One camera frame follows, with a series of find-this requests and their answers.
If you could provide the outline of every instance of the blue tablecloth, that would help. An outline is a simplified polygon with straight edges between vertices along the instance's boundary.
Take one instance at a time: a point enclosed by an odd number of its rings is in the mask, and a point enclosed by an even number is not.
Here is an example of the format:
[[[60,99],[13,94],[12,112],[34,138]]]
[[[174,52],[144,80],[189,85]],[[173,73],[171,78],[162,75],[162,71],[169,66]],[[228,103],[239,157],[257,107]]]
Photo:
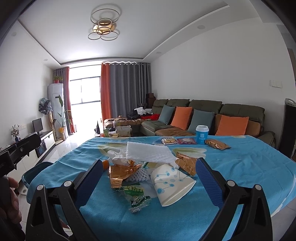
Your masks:
[[[179,151],[192,157],[204,157],[213,170],[238,185],[253,187],[260,184],[265,192],[270,213],[283,208],[296,196],[296,163],[251,136],[218,137],[230,149],[216,150],[207,145],[169,145],[173,153]],[[148,144],[161,143],[162,137],[93,138],[66,154],[52,166],[39,173],[31,182],[27,201],[30,203],[39,184],[58,187],[66,180],[74,180],[98,158],[107,159],[107,151],[126,148],[127,141]],[[128,202],[110,188],[104,172],[86,206],[80,211],[100,241],[111,240],[198,240],[214,219],[218,207],[211,203],[199,178],[182,199],[171,206],[161,207],[158,198],[137,213],[130,213]],[[237,209],[224,240],[228,240],[236,226],[242,206]]]

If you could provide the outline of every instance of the orange pillow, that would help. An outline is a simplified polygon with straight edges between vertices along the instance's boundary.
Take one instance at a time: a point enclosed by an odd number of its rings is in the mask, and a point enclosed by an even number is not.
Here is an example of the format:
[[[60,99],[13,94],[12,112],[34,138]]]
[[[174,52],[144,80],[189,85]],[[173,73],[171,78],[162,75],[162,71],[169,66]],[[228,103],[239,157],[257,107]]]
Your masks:
[[[242,136],[246,132],[249,117],[221,116],[216,136]]]
[[[192,107],[176,107],[176,112],[171,126],[186,130],[188,127]]]

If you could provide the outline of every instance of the gray-blue pillow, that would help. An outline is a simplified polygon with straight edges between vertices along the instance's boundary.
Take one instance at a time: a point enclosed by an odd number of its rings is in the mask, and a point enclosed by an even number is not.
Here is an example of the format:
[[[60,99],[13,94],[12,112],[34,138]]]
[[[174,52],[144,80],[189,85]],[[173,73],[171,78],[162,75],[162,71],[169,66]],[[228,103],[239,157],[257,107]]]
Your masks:
[[[171,107],[171,106],[163,105],[163,109],[161,110],[158,121],[167,125],[170,122],[174,109],[175,109],[174,106]]]
[[[214,114],[215,112],[208,112],[208,111],[194,109],[192,120],[188,128],[188,131],[195,134],[196,127],[199,125],[208,126],[210,129],[213,118],[214,118]]]

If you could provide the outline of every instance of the green plant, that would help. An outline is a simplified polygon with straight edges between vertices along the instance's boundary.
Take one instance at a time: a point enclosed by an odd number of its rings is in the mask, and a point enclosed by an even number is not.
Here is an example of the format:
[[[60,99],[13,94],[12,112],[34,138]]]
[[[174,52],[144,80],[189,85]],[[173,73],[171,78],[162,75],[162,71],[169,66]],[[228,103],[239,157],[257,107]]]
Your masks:
[[[66,120],[70,124],[72,124],[72,122],[70,120],[70,118],[72,118],[72,116],[71,116],[71,110],[65,110],[65,111],[63,111],[64,102],[63,102],[63,100],[62,100],[62,98],[61,98],[60,95],[59,95],[59,103],[61,104],[61,114],[60,113],[58,113],[58,114],[61,117],[61,122],[59,122],[57,119],[54,119],[52,123],[54,125],[55,122],[57,121],[60,124],[61,127],[65,127],[66,126]]]
[[[59,80],[59,81],[61,81],[61,80],[63,80],[63,77],[61,77],[61,76],[54,76],[54,80]]]
[[[12,128],[11,128],[11,135],[13,137],[17,137],[17,136],[20,135],[20,131],[18,129],[19,127],[20,127],[19,125],[17,125],[17,127],[16,126],[12,126]]]

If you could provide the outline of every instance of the television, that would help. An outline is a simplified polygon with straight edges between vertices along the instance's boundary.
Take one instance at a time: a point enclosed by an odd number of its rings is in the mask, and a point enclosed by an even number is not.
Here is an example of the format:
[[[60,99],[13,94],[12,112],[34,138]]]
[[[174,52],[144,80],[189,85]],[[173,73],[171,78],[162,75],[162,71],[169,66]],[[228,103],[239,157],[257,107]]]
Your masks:
[[[33,123],[34,131],[37,132],[39,136],[41,136],[42,134],[40,133],[40,131],[43,130],[41,118],[39,118],[37,120],[33,120],[32,123]]]

